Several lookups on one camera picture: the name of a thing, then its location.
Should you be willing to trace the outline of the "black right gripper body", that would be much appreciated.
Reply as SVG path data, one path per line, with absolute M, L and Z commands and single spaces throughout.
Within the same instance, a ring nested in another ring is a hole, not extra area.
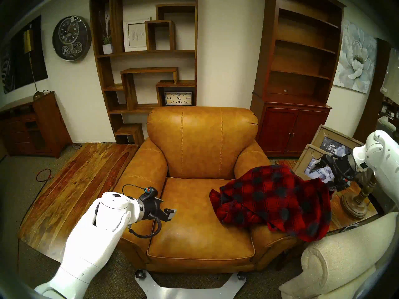
M 335 154 L 325 154 L 324 157 L 329 157 L 329 167 L 336 180 L 337 190 L 349 188 L 358 173 L 353 154 L 347 154 L 342 157 Z

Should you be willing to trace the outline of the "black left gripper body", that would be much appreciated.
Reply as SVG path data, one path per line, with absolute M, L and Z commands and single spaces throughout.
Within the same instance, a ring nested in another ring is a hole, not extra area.
M 142 205 L 143 209 L 140 208 L 139 217 L 142 220 L 150 220 L 158 218 L 161 221 L 165 220 L 165 213 L 160 207 L 156 206 L 156 198 L 158 192 L 144 192 L 139 197 L 139 204 Z

